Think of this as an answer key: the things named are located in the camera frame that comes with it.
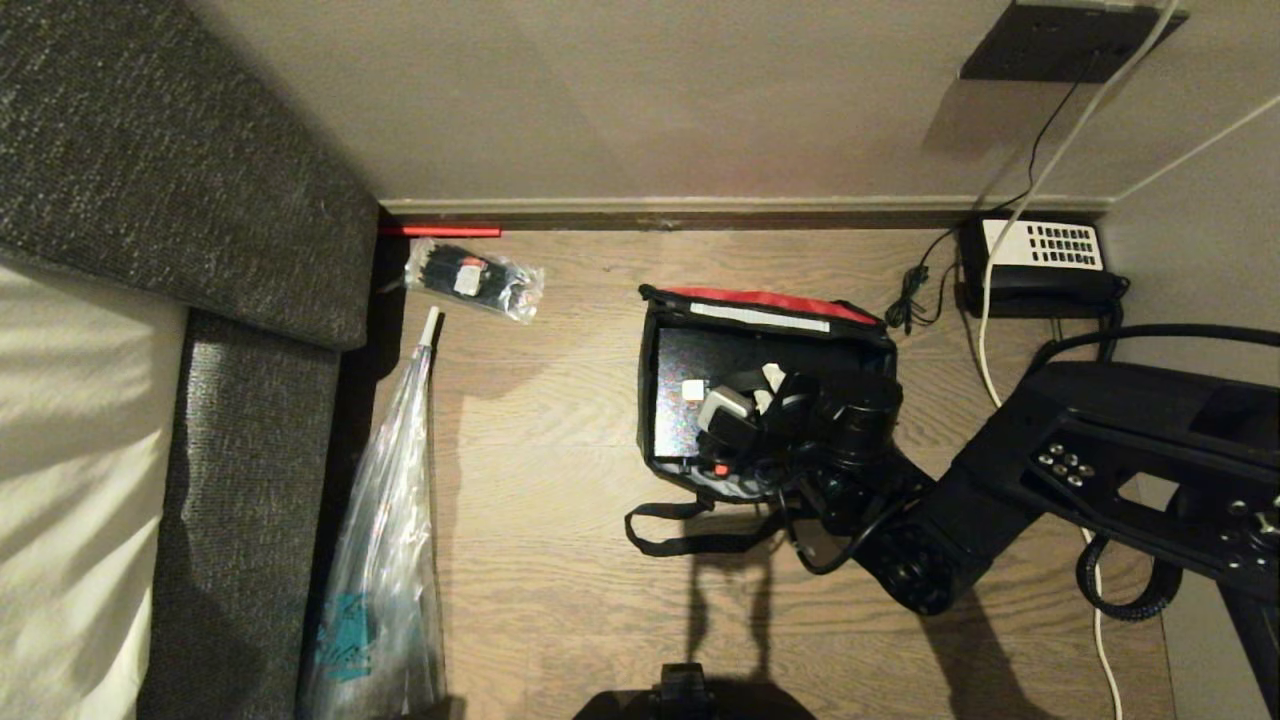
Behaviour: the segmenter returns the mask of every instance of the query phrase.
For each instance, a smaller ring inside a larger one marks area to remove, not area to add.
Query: wall
[[[956,79],[1006,1],[191,0],[379,197],[498,210],[1019,192],[1066,87]],[[1280,95],[1280,4],[1190,12],[1047,193],[1106,201]]]
[[[1133,279],[1126,322],[1280,331],[1280,106],[1120,200],[1103,220],[1111,265]],[[1275,348],[1129,341],[1117,359],[1280,386]],[[1144,498],[1153,486],[1143,486]],[[1216,587],[1188,575],[1165,611],[1179,720],[1267,717]]]

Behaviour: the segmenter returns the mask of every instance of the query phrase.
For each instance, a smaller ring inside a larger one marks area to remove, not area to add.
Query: skirting board
[[[972,196],[927,197],[589,197],[383,200],[401,222],[498,224],[504,229],[817,229],[947,227],[998,205]],[[1110,197],[1044,196],[1030,209],[1096,219]]]

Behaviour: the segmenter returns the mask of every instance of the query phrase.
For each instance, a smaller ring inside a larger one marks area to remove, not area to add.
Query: sticker
[[[680,397],[685,398],[685,402],[701,402],[707,397],[707,380],[681,382]]]
[[[707,315],[710,318],[724,318],[727,320],[737,320],[740,323],[748,323],[750,325],[776,325],[780,328],[797,328],[801,331],[815,331],[819,333],[829,333],[831,323],[827,320],[818,320],[814,318],[796,318],[794,315],[780,315],[777,313],[764,313],[763,310],[751,310],[749,307],[724,307],[721,305],[705,305],[703,302],[691,302],[689,305],[690,313],[696,313],[699,315]]]
[[[769,411],[769,405],[773,405],[773,393],[767,389],[753,391],[751,395],[755,397],[755,409],[764,415]]]
[[[453,292],[475,297],[480,292],[480,272],[483,269],[484,265],[465,263],[458,268],[457,277],[453,278]]]
[[[369,653],[369,609],[365,593],[339,594],[325,603],[332,620],[316,637],[316,665],[339,683],[364,678],[372,671]]]
[[[777,363],[765,363],[764,365],[760,365],[760,372],[764,373],[764,379],[768,380],[769,388],[772,388],[773,392],[778,392],[778,388],[782,387],[782,380],[787,378],[787,374],[778,366]]]

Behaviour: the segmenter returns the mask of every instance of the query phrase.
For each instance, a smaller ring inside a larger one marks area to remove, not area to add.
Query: power outlet
[[[1188,17],[1175,12],[1157,45]],[[1082,82],[1106,82],[1138,50],[1158,18],[1160,12],[1148,6],[1012,3],[965,61],[960,77],[1075,82],[1084,73]]]

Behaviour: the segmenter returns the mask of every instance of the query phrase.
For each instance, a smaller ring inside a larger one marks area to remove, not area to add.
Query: blue label
[[[325,603],[325,615],[332,620],[328,628],[320,628],[316,638],[316,664],[330,667],[326,674],[339,683],[369,675],[372,662],[365,593],[339,594]]]

